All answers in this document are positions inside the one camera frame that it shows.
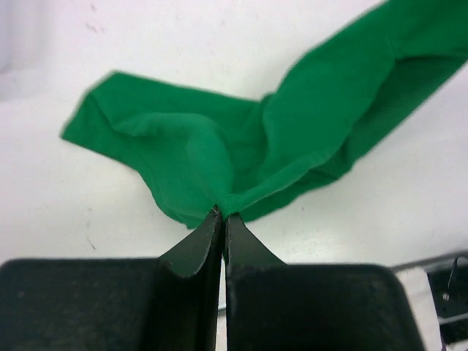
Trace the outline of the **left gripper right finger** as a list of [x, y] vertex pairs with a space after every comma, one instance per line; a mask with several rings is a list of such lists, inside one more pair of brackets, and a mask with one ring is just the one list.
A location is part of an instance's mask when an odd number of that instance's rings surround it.
[[229, 350], [422, 350], [405, 291], [370, 264], [287, 264], [225, 222]]

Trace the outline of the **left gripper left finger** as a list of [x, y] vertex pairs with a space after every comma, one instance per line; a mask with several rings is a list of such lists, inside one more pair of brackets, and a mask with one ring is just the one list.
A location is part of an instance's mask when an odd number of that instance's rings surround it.
[[3, 350], [214, 350], [223, 218], [160, 257], [1, 266]]

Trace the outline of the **green t shirt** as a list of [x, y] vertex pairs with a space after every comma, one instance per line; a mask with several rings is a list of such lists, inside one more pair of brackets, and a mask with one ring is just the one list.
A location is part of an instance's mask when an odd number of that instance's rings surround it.
[[247, 100], [114, 73], [62, 138], [136, 170], [167, 216], [260, 218], [352, 169], [467, 61], [465, 1], [385, 1]]

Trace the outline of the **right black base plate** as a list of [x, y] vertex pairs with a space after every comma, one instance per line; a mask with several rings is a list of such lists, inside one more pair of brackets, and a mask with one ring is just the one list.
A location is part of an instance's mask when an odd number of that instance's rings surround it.
[[445, 345], [467, 341], [467, 255], [459, 255], [428, 273]]

